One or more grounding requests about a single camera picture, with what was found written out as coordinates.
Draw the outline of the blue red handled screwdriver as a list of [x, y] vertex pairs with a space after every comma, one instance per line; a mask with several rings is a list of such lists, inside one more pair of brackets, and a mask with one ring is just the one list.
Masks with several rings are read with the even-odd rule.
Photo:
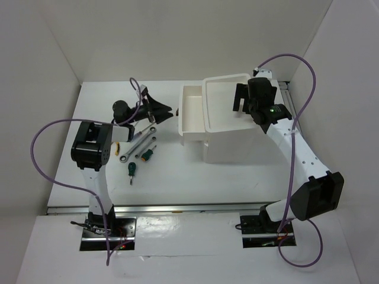
[[138, 139], [139, 137], [142, 136], [142, 134], [144, 134], [145, 132], [150, 131], [150, 130], [152, 130], [153, 132], [155, 132], [155, 127], [153, 126], [153, 124], [151, 124], [148, 127], [142, 129], [141, 131], [136, 132], [134, 134], [134, 136], [133, 136], [133, 138], [132, 138], [131, 141], [134, 141], [134, 140]]

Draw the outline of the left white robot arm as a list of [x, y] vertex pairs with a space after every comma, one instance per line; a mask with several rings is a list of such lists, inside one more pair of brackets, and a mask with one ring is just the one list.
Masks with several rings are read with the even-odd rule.
[[173, 117], [172, 108], [153, 99], [147, 92], [136, 106], [119, 100], [113, 104], [113, 125], [81, 122], [71, 148], [71, 158], [80, 168], [85, 188], [94, 194], [89, 198], [88, 224], [104, 236], [117, 229], [114, 204], [109, 196], [105, 167], [110, 159], [113, 142], [131, 142], [133, 122], [144, 119], [160, 124]]

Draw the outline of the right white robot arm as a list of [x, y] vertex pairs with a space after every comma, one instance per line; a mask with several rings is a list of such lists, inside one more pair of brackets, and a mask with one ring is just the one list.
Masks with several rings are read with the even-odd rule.
[[331, 172], [305, 142], [286, 106], [275, 103], [276, 92], [269, 79], [252, 78], [236, 85], [233, 103], [233, 111], [249, 114], [290, 164], [287, 197], [265, 205], [258, 218], [265, 232], [281, 221], [305, 221], [335, 210], [344, 186], [341, 173]]

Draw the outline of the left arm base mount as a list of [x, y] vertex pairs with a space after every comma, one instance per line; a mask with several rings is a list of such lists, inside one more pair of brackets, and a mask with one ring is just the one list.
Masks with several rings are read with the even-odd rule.
[[[84, 222], [71, 221], [72, 225], [82, 228], [80, 251], [106, 251], [104, 227], [90, 226]], [[129, 251], [135, 249], [136, 217], [117, 218], [115, 227], [108, 228], [110, 251]]]

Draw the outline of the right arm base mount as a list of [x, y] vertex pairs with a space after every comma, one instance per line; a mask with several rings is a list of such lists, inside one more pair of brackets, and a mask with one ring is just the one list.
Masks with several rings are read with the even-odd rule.
[[235, 225], [235, 229], [242, 234], [242, 244], [244, 249], [266, 248], [282, 246], [296, 246], [296, 238], [291, 222], [286, 224], [278, 233], [277, 229], [280, 221], [272, 222], [267, 214], [241, 215], [240, 223]]

